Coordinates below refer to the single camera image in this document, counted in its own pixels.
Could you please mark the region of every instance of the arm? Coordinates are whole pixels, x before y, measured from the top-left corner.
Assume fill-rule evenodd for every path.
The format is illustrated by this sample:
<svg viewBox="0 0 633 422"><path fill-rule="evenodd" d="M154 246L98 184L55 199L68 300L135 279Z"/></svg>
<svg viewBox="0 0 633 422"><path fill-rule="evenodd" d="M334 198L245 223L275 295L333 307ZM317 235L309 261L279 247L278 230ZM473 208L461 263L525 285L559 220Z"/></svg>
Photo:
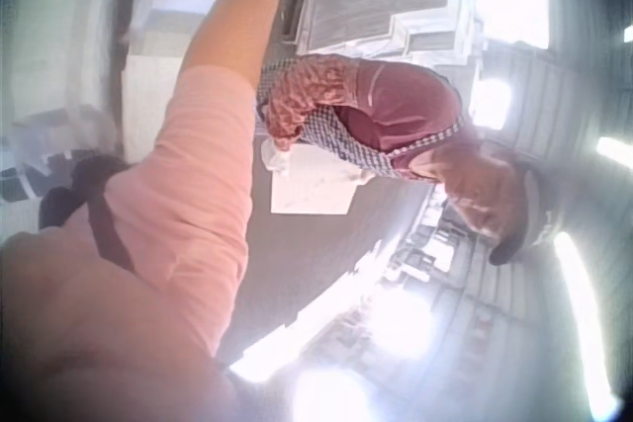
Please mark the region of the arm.
<svg viewBox="0 0 633 422"><path fill-rule="evenodd" d="M254 85L277 0L218 0L194 38L153 151L106 198L137 274L214 354L247 264Z"/></svg>
<svg viewBox="0 0 633 422"><path fill-rule="evenodd" d="M357 74L358 61L337 54L308 56L281 73L266 109L276 147L289 151L318 105L357 107Z"/></svg>
<svg viewBox="0 0 633 422"><path fill-rule="evenodd" d="M279 0L217 0L185 55L181 73L222 66L257 87Z"/></svg>

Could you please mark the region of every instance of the hand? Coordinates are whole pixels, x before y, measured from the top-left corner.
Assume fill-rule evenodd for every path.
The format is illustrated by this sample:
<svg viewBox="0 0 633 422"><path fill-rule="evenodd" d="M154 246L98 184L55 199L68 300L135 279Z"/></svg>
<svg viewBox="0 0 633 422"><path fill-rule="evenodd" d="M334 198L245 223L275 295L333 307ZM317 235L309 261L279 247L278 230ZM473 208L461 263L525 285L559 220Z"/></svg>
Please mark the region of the hand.
<svg viewBox="0 0 633 422"><path fill-rule="evenodd" d="M271 138L267 138L261 144L261 160L269 172L282 177L290 176L290 151L279 150Z"/></svg>

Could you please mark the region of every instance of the paper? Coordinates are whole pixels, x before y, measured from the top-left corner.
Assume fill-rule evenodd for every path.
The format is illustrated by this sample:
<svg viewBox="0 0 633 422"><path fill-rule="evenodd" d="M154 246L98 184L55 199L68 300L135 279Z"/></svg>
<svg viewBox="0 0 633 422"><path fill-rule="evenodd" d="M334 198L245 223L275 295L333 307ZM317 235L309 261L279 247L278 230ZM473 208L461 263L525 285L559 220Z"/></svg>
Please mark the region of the paper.
<svg viewBox="0 0 633 422"><path fill-rule="evenodd" d="M313 145L296 144L290 176L273 175L270 211L280 214L347 214L360 169Z"/></svg>

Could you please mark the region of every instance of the grey surface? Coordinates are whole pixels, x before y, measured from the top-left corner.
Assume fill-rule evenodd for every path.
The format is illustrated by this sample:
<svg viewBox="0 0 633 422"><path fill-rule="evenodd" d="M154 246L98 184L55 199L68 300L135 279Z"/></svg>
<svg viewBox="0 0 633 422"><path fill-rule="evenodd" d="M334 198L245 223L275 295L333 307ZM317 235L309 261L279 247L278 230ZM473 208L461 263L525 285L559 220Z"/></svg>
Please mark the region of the grey surface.
<svg viewBox="0 0 633 422"><path fill-rule="evenodd" d="M270 331L294 321L378 241L386 245L406 233L428 190L422 183L375 179L357 190L347 215L271 214L271 176L256 153L248 271L219 359L238 359Z"/></svg>

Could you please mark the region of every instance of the checkered vest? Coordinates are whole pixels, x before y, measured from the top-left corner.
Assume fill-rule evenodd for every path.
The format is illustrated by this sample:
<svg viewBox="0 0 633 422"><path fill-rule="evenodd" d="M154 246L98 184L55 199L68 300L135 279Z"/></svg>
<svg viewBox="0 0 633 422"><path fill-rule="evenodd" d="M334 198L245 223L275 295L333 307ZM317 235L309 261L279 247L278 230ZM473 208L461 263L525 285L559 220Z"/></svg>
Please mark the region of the checkered vest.
<svg viewBox="0 0 633 422"><path fill-rule="evenodd" d="M279 72L290 68L296 58L282 59L274 63L269 63L262 69L261 81L257 89L257 113L263 121L263 106L268 103L268 93ZM304 124L301 140L311 143L320 148L328 150L337 155L341 160L353 163L362 170L369 170L378 176L401 178L402 175L392 166L392 160L399 155L409 153L419 149L420 151L429 148L433 144L438 144L442 140L455 134L464 124L463 115L451 127L442 132L429 135L415 141L405 147L397 148L389 153L375 150L363 145L356 140L340 121L332 106L318 106L309 116Z"/></svg>

